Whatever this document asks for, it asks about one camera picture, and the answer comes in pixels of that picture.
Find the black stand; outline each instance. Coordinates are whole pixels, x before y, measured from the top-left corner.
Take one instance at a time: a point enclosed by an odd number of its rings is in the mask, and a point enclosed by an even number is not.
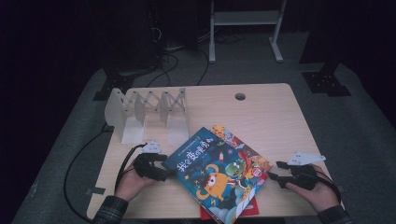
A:
[[[350,96],[346,86],[340,84],[334,75],[338,62],[325,63],[318,72],[303,72],[304,79],[313,93],[327,93],[329,96]]]
[[[129,89],[132,88],[134,84],[134,79],[136,77],[143,76],[145,74],[153,72],[157,67],[152,66],[146,70],[134,70],[133,73],[129,76],[122,76],[120,72],[114,67],[104,67],[107,79],[102,86],[100,91],[97,91],[93,97],[94,101],[105,101],[110,96],[111,91],[114,88],[118,88],[121,90],[123,94],[125,94]]]

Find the dark background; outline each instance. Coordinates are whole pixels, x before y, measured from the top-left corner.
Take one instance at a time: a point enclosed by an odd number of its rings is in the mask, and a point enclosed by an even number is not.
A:
[[[91,75],[103,67],[114,72],[156,65],[153,56],[160,52],[146,39],[151,33],[144,24],[158,22],[165,35],[190,45],[208,29],[209,1],[128,2],[94,7],[87,1],[1,1],[2,221],[15,216]],[[142,2],[150,2],[152,14],[140,19],[131,11],[146,7]],[[227,3],[219,0],[217,7]],[[236,9],[265,4],[276,7],[273,1],[251,0]],[[390,0],[289,0],[281,32],[310,31],[301,63],[336,58],[357,73],[396,126],[395,9]]]

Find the wrist-mounted device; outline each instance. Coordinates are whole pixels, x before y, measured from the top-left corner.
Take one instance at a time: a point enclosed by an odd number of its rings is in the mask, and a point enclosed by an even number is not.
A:
[[[337,196],[338,202],[341,202],[341,193],[338,188],[334,185],[329,177],[328,179],[330,181],[318,176],[318,171],[316,171],[312,165],[288,165],[283,161],[277,161],[276,165],[281,169],[290,170],[291,172],[291,176],[279,176],[268,172],[270,179],[277,181],[282,189],[286,188],[286,183],[291,183],[297,185],[300,188],[311,190],[317,185],[318,182],[321,182],[332,189],[332,191],[334,191],[335,195]]]
[[[114,190],[117,190],[119,186],[120,180],[122,176],[131,170],[125,170],[125,166],[128,163],[128,160],[134,154],[137,148],[144,147],[146,144],[138,145],[136,147],[131,148],[128,155],[125,157],[121,168],[119,170],[119,174],[117,175],[116,186]],[[155,180],[165,181],[166,177],[168,177],[168,171],[156,167],[154,162],[155,161],[165,161],[168,157],[166,155],[161,155],[158,153],[141,153],[134,159],[134,168],[137,174],[141,177],[147,177]]]

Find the cartoon character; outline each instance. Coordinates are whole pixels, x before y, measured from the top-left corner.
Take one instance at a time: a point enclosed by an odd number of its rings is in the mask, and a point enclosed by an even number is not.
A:
[[[232,180],[229,176],[219,173],[219,167],[215,164],[208,164],[206,166],[206,170],[209,168],[213,168],[215,170],[214,173],[210,173],[209,177],[206,181],[204,189],[207,194],[201,194],[201,191],[198,189],[196,191],[196,195],[199,199],[205,200],[209,195],[219,198],[221,201],[224,200],[222,194],[228,185],[234,185],[235,181]]]
[[[230,163],[225,168],[225,173],[232,177],[239,178],[239,176],[245,171],[245,162],[243,160],[237,160]]]

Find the sleeve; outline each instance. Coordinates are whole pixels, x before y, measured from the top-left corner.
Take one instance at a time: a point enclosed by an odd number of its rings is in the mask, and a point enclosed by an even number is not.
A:
[[[107,196],[92,220],[94,224],[119,224],[128,208],[128,202],[116,196]]]
[[[353,224],[343,206],[337,205],[318,213],[318,218],[323,224]]]

